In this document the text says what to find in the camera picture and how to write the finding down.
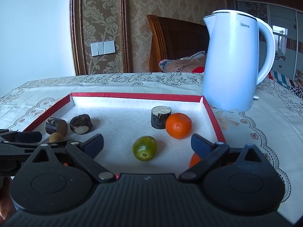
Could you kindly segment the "glass sliding wardrobe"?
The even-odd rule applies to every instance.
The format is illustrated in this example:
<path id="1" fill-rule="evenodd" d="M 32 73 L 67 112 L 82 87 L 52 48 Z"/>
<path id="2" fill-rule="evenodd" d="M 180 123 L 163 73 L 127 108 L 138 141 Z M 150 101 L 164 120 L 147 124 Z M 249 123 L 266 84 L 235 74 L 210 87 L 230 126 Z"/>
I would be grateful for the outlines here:
<path id="1" fill-rule="evenodd" d="M 302 12 L 269 3 L 238 0 L 238 10 L 266 22 L 273 30 L 272 70 L 302 84 Z"/>

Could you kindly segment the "green tomato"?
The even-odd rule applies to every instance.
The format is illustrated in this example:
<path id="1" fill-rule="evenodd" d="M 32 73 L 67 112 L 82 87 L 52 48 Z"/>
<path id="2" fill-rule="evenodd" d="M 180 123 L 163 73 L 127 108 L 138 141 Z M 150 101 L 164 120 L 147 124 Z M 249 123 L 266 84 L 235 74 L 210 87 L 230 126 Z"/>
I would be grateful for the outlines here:
<path id="1" fill-rule="evenodd" d="M 136 159 L 149 161 L 158 153 L 158 143 L 151 136 L 142 136 L 133 143 L 132 149 Z"/>

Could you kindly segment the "dark sugarcane piece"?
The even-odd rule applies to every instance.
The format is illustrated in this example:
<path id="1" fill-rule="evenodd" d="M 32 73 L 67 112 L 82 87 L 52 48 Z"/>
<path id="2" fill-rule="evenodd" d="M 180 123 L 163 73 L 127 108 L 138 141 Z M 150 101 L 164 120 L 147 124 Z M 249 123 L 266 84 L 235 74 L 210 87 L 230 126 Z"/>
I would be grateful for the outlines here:
<path id="1" fill-rule="evenodd" d="M 68 124 L 63 119 L 49 117 L 45 121 L 45 131 L 49 135 L 57 132 L 65 136 L 68 132 Z"/>
<path id="2" fill-rule="evenodd" d="M 172 109 L 167 106 L 156 106 L 151 109 L 151 126 L 155 129 L 165 129 L 166 120 Z"/>
<path id="3" fill-rule="evenodd" d="M 88 114 L 81 114 L 71 119 L 70 129 L 76 134 L 86 134 L 92 129 L 92 122 Z"/>

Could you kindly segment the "white electric kettle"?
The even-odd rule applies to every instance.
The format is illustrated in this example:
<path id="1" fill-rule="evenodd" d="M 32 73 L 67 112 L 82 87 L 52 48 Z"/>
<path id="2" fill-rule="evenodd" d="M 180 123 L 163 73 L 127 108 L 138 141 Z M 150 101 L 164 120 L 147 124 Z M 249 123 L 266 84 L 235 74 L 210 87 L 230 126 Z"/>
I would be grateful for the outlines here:
<path id="1" fill-rule="evenodd" d="M 263 20 L 236 10 L 216 10 L 203 20 L 209 46 L 202 95 L 218 109 L 245 112 L 274 63 L 273 30 Z"/>

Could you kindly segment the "floral lace tablecloth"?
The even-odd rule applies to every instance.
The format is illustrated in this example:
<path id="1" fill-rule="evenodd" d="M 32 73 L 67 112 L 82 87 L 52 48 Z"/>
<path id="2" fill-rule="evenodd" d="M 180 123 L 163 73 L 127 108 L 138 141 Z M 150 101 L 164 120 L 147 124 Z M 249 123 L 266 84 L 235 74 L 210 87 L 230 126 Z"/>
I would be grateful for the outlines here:
<path id="1" fill-rule="evenodd" d="M 1 128 L 23 130 L 56 101 L 72 92 L 124 92 L 200 95 L 203 74 L 116 73 L 27 82 L 1 92 Z M 279 212 L 291 222 L 302 216 L 302 100 L 265 79 L 257 99 L 243 113 L 214 109 L 228 144 L 249 142 L 263 149 L 286 184 Z"/>

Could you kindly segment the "striped bed quilt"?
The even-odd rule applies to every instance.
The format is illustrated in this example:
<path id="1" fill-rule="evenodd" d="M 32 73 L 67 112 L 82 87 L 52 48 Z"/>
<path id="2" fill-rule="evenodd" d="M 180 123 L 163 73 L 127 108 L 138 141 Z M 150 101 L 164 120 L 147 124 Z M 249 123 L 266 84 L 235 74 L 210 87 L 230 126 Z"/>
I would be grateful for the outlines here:
<path id="1" fill-rule="evenodd" d="M 279 85 L 288 89 L 291 93 L 299 97 L 300 99 L 303 98 L 302 93 L 302 83 L 294 82 L 293 80 L 285 77 L 283 74 L 280 74 L 276 71 L 270 71 L 267 78 L 277 82 Z"/>

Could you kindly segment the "white wall switch panel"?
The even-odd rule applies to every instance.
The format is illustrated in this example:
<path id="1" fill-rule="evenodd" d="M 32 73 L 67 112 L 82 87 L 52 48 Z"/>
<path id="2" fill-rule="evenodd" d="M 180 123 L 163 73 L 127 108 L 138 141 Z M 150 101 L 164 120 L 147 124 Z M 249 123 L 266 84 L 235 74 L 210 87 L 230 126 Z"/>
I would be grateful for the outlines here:
<path id="1" fill-rule="evenodd" d="M 92 56 L 108 55 L 116 52 L 114 40 L 91 43 L 90 48 Z"/>

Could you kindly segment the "orange tangerine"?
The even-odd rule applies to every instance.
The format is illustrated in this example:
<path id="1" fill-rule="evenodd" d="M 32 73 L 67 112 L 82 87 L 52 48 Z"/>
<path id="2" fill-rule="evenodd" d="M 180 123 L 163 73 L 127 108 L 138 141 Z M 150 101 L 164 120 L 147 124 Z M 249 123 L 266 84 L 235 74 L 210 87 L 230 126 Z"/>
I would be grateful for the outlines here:
<path id="1" fill-rule="evenodd" d="M 192 131 L 192 120 L 183 113 L 170 115 L 165 123 L 166 132 L 175 139 L 183 139 Z"/>
<path id="2" fill-rule="evenodd" d="M 200 161 L 201 161 L 201 158 L 196 153 L 194 153 L 193 156 L 190 159 L 189 168 L 191 168 L 192 166 L 196 165 Z"/>

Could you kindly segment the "red shallow box tray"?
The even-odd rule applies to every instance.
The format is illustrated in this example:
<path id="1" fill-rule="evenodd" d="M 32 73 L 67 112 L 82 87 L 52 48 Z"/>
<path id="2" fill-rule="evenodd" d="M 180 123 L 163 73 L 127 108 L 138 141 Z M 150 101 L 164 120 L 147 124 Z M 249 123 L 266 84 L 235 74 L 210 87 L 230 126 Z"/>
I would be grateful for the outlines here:
<path id="1" fill-rule="evenodd" d="M 26 128 L 39 131 L 47 141 L 45 121 L 56 117 L 70 121 L 88 114 L 92 130 L 84 135 L 69 131 L 67 138 L 85 141 L 95 134 L 104 137 L 104 148 L 95 157 L 96 162 L 115 174 L 120 173 L 174 173 L 188 169 L 193 155 L 191 139 L 174 139 L 165 130 L 151 126 L 152 108 L 168 106 L 173 113 L 186 114 L 193 123 L 192 132 L 211 142 L 224 141 L 224 135 L 204 97 L 197 95 L 139 94 L 139 93 L 71 93 L 57 101 Z M 141 136 L 152 136 L 158 143 L 158 153 L 150 161 L 135 158 L 134 141 Z"/>

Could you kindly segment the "small tan potato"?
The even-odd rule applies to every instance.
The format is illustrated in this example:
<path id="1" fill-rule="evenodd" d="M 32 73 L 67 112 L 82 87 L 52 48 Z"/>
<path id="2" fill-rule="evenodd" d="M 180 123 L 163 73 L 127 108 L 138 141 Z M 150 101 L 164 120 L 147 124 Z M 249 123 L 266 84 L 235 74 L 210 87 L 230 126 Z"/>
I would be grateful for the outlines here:
<path id="1" fill-rule="evenodd" d="M 61 142 L 65 139 L 64 135 L 59 132 L 54 132 L 49 136 L 50 143 Z"/>

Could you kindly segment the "patterned pillow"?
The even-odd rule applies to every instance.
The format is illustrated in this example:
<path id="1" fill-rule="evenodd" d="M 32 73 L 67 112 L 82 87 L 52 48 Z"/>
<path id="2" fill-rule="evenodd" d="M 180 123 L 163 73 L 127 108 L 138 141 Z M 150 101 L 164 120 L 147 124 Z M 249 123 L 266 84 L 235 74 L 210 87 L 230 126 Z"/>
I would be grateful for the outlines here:
<path id="1" fill-rule="evenodd" d="M 159 68 L 162 72 L 188 72 L 203 73 L 205 68 L 206 52 L 200 51 L 192 56 L 181 59 L 164 59 L 160 61 Z"/>

